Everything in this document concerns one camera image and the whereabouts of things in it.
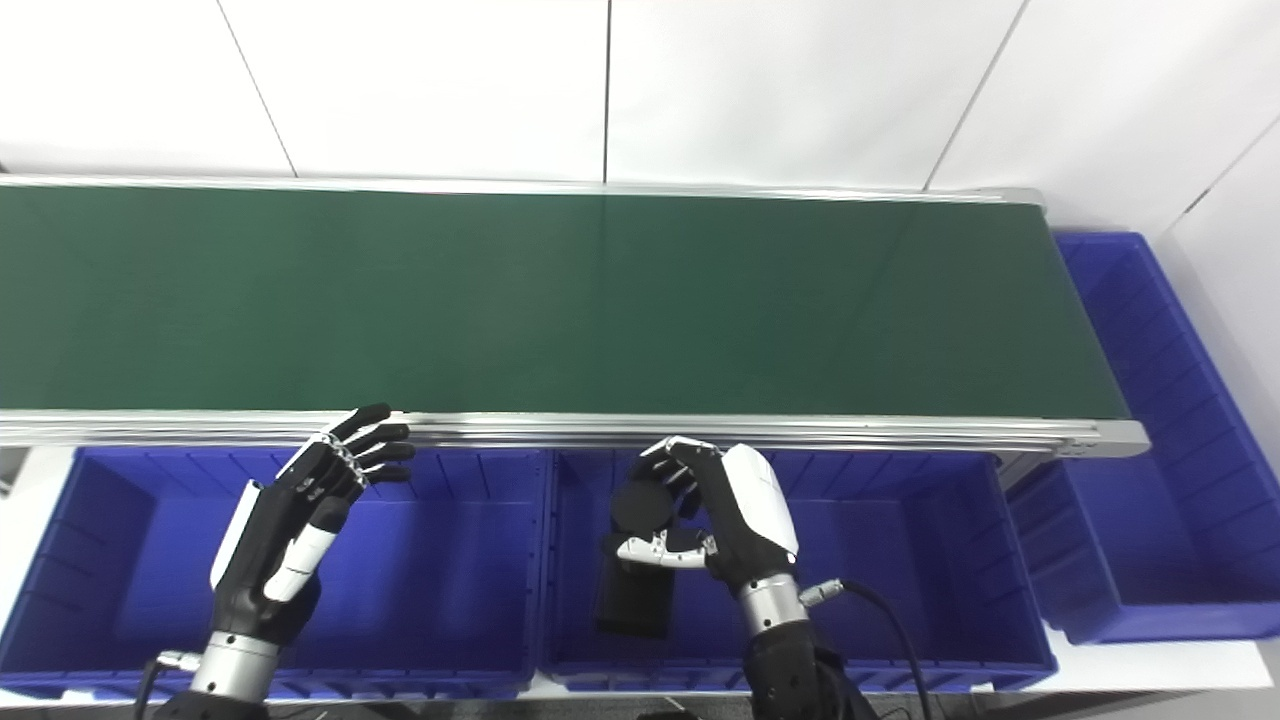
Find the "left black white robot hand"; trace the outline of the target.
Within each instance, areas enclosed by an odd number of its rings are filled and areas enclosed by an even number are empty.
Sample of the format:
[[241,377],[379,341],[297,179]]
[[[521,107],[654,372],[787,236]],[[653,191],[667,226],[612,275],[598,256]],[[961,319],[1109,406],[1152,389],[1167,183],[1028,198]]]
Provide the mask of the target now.
[[415,456],[388,404],[357,407],[314,432],[266,484],[248,484],[211,570],[215,633],[289,644],[314,612],[320,562],[355,502],[378,483],[406,482]]

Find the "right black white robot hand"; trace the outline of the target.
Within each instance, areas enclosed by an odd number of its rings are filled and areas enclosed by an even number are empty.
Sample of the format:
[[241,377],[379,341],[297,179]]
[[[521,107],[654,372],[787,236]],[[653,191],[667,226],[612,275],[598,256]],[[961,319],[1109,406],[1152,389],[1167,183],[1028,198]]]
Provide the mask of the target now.
[[640,452],[611,501],[605,555],[707,569],[733,593],[794,574],[799,542],[780,480],[749,445],[669,436]]

